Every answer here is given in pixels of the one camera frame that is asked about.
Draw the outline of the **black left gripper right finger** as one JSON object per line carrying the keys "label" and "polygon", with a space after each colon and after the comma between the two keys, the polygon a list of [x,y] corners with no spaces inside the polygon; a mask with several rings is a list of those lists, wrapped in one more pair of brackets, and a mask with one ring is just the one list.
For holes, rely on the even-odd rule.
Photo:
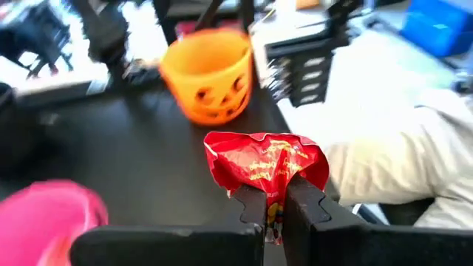
{"label": "black left gripper right finger", "polygon": [[287,266],[473,266],[473,231],[368,223],[302,177],[284,211]]}

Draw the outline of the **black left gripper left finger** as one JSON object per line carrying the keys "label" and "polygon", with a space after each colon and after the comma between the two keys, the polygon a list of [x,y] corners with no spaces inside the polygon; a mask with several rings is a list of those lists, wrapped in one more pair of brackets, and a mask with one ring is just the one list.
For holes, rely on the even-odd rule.
{"label": "black left gripper left finger", "polygon": [[240,186],[207,225],[112,226],[79,236],[71,266],[262,266],[266,196]]}

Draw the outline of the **red candy pack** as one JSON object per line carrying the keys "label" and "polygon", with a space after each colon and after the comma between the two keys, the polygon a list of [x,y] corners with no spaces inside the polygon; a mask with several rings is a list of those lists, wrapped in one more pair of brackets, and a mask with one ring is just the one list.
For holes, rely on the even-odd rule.
{"label": "red candy pack", "polygon": [[323,191],[329,179],[327,158],[317,143],[297,134],[210,132],[205,153],[216,184],[232,196],[241,185],[265,192],[265,241],[282,243],[286,189],[299,175]]}

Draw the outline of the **person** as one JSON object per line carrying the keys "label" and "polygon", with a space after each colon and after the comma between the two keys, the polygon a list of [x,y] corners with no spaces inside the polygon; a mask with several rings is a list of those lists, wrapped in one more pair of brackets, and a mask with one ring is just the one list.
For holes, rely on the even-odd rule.
{"label": "person", "polygon": [[473,93],[430,92],[324,153],[340,204],[431,198],[415,226],[473,230]]}

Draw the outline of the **black drawer cabinet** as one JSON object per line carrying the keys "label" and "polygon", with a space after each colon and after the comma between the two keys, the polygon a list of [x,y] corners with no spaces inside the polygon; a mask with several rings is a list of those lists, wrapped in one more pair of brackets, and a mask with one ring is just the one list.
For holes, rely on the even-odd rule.
{"label": "black drawer cabinet", "polygon": [[334,49],[333,38],[314,35],[266,44],[264,87],[276,102],[287,98],[296,108],[325,102]]}

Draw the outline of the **blue plastic box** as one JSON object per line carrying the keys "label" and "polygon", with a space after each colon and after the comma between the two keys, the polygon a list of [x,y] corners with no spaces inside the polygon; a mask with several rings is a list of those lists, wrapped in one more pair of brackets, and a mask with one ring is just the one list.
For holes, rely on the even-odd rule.
{"label": "blue plastic box", "polygon": [[473,0],[411,0],[402,37],[439,58],[473,45]]}

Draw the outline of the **black diagonal frame strut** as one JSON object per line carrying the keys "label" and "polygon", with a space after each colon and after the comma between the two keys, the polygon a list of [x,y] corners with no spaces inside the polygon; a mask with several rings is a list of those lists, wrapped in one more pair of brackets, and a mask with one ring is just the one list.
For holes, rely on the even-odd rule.
{"label": "black diagonal frame strut", "polygon": [[216,15],[220,5],[224,0],[212,0],[206,10],[200,15],[195,24],[194,31],[210,29],[215,26],[214,16]]}

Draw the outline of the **black frame post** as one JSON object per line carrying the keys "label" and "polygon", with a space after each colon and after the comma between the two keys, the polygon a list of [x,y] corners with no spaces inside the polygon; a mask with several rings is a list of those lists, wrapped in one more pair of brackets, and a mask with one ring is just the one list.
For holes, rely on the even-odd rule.
{"label": "black frame post", "polygon": [[254,15],[254,0],[239,0],[239,19],[245,33],[249,33],[249,27],[254,22]]}

